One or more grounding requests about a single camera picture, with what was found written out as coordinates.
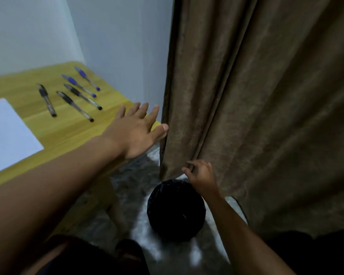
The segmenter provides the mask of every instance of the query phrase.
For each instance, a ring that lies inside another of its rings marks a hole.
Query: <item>person's right arm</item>
[[[237,274],[295,274],[220,196],[211,164],[204,160],[188,163],[197,168],[196,174],[191,173],[188,168],[182,170],[208,204],[228,258]]]

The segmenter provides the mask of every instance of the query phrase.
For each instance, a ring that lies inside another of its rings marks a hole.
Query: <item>yellow wooden table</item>
[[[83,79],[75,70],[75,66],[84,70],[87,76],[101,88],[101,91],[97,92]],[[94,100],[103,107],[103,110],[99,111],[67,90],[63,84],[68,82],[61,74],[73,77],[79,84],[94,92],[97,95]],[[48,112],[45,101],[38,92],[37,83],[46,87],[48,97],[58,115],[57,117],[53,118]],[[78,111],[60,98],[56,91],[62,91],[70,96],[78,106],[94,118],[94,122],[91,123],[85,119]],[[68,62],[0,76],[0,98],[7,99],[44,147],[44,150],[1,171],[0,184],[79,147],[96,135],[100,135],[115,118],[116,112],[121,105],[125,105],[126,110],[132,106],[131,101],[78,62]],[[124,230],[122,216],[118,210],[117,197],[108,178],[113,170],[124,163],[118,161],[107,166],[91,187],[94,196],[87,203],[71,208],[55,231],[67,231],[92,210],[97,203],[103,206],[116,226],[120,230]]]

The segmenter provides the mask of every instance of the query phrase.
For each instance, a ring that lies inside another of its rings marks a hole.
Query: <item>wooden tabletop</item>
[[[101,91],[97,92],[83,79],[75,70],[75,66],[84,70],[87,76],[101,88]],[[103,110],[99,111],[67,90],[63,86],[67,81],[61,74],[73,77],[79,84],[94,92],[97,97],[93,100],[101,105]],[[46,87],[57,117],[53,118],[48,112],[46,103],[38,92],[37,83]],[[94,118],[94,122],[85,119],[60,98],[56,91],[62,91],[70,96],[78,106]],[[121,105],[125,105],[127,110],[132,106],[131,101],[78,62],[68,62],[0,76],[0,98],[7,99],[44,147],[44,150],[1,171],[0,184],[79,147],[94,136],[100,135],[115,118]],[[109,173],[122,163],[124,162],[114,162],[103,173]]]

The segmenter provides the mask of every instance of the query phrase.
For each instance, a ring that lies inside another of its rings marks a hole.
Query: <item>forearm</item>
[[[206,198],[237,274],[294,274],[221,197]]]
[[[118,156],[116,147],[104,145],[103,139],[93,138],[0,186],[0,268],[8,266],[46,221]]]

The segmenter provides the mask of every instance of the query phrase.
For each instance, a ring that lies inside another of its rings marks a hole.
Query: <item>wall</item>
[[[173,0],[67,2],[87,66],[128,99],[162,106]]]
[[[66,0],[0,0],[0,75],[85,62]]]

